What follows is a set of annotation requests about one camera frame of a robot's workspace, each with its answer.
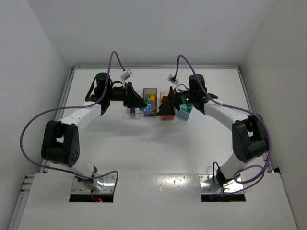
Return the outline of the red flower lego piece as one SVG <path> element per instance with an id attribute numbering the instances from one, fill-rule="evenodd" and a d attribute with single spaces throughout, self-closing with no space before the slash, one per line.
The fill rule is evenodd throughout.
<path id="1" fill-rule="evenodd" d="M 167 100 L 167 96 L 163 96 L 161 99 L 161 103 L 164 103 Z"/>

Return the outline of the yellow butterfly lego piece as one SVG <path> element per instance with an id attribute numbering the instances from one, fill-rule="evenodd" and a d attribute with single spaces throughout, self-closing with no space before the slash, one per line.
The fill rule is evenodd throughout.
<path id="1" fill-rule="evenodd" d="M 156 94 L 152 93 L 150 94 L 150 97 L 149 97 L 150 101 L 155 103 L 156 102 Z"/>

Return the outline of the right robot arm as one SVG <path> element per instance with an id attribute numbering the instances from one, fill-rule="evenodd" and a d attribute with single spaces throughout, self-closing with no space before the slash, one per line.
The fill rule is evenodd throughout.
<path id="1" fill-rule="evenodd" d="M 262 118 L 252 112 L 223 104 L 218 97 L 207 92 L 204 76 L 189 76 L 189 88 L 179 92 L 170 88 L 167 98 L 158 109 L 158 116 L 171 116 L 180 111 L 180 106 L 193 104 L 204 115 L 214 118 L 232 133 L 232 155 L 216 170 L 213 182 L 223 186 L 236 181 L 239 174 L 250 168 L 249 163 L 271 151 L 268 130 Z"/>

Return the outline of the purple curved lego piece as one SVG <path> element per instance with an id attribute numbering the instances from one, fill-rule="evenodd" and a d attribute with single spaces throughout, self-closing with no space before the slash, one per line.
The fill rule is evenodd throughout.
<path id="1" fill-rule="evenodd" d="M 155 109 L 155 103 L 149 101 L 147 107 L 144 109 L 144 115 L 150 115 L 151 111 Z"/>

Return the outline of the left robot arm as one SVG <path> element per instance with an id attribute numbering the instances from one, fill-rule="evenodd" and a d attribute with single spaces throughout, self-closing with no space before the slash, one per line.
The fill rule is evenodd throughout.
<path id="1" fill-rule="evenodd" d="M 59 121 L 47 122 L 41 149 L 41 157 L 62 165 L 79 178 L 92 180 L 97 172 L 80 154 L 79 132 L 94 119 L 102 116 L 111 101 L 123 102 L 126 108 L 144 108 L 146 103 L 134 90 L 131 82 L 125 82 L 132 72 L 124 71 L 121 86 L 116 87 L 107 73 L 98 73 L 86 94 L 84 104 Z"/>

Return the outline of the blue plastic container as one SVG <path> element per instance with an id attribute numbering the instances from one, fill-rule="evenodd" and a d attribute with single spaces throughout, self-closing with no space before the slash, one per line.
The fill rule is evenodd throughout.
<path id="1" fill-rule="evenodd" d="M 182 105 L 179 106 L 179 110 L 177 110 L 176 116 L 187 121 L 189 119 L 189 116 L 190 116 L 191 112 L 190 113 L 186 113 L 184 111 L 181 111 L 180 110 L 181 107 L 185 107 L 185 108 L 190 107 L 190 108 L 193 109 L 193 104 L 192 103 L 182 104 Z"/>

